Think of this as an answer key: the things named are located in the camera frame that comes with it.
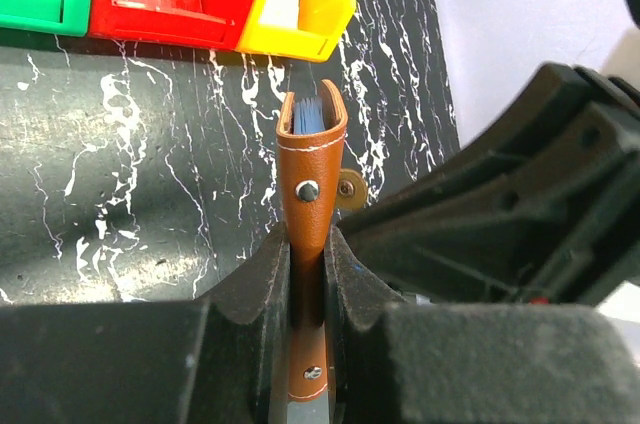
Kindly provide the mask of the yellow plastic bin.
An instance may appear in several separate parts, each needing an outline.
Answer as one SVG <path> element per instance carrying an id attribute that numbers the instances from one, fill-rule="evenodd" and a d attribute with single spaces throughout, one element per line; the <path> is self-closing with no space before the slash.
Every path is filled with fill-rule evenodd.
<path id="1" fill-rule="evenodd" d="M 325 62 L 355 8 L 356 0 L 254 0 L 236 50 Z"/>

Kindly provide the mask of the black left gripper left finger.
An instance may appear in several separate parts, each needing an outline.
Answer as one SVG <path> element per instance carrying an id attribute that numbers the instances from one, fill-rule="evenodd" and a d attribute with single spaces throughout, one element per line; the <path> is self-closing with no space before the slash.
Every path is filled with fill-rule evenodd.
<path id="1" fill-rule="evenodd" d="M 5 306 L 5 423 L 283 423 L 290 247 L 275 226 L 194 300 Z"/>

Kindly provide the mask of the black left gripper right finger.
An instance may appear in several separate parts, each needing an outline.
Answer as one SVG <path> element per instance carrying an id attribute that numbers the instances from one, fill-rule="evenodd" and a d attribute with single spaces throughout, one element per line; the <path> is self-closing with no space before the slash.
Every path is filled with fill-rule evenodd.
<path id="1" fill-rule="evenodd" d="M 332 229 L 324 249 L 333 423 L 635 423 L 621 335 L 575 305 L 406 302 Z"/>

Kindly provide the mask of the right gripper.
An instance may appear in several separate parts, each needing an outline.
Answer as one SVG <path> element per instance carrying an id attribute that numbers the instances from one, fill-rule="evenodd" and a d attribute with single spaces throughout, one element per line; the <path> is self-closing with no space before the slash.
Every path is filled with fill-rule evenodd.
<path id="1" fill-rule="evenodd" d="M 547 62 L 450 162 L 449 297 L 594 306 L 638 259 L 639 109 L 626 82 Z"/>

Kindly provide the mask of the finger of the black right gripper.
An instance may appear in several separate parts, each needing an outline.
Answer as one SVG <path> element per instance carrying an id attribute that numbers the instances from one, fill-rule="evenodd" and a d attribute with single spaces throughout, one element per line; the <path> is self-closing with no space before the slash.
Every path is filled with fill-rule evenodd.
<path id="1" fill-rule="evenodd" d="M 339 228 L 357 257 L 393 285 L 444 301 L 548 302 L 535 276 L 547 206 L 532 200 L 548 146 L 469 146 L 432 173 Z"/>

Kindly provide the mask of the brown leather card holder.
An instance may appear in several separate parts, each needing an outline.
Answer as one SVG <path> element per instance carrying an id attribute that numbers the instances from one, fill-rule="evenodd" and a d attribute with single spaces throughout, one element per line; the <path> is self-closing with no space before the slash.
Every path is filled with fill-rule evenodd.
<path id="1" fill-rule="evenodd" d="M 324 246 L 331 227 L 348 113 L 329 79 L 317 94 L 289 92 L 276 125 L 278 182 L 290 245 L 288 398 L 308 402 L 327 389 L 324 330 Z"/>

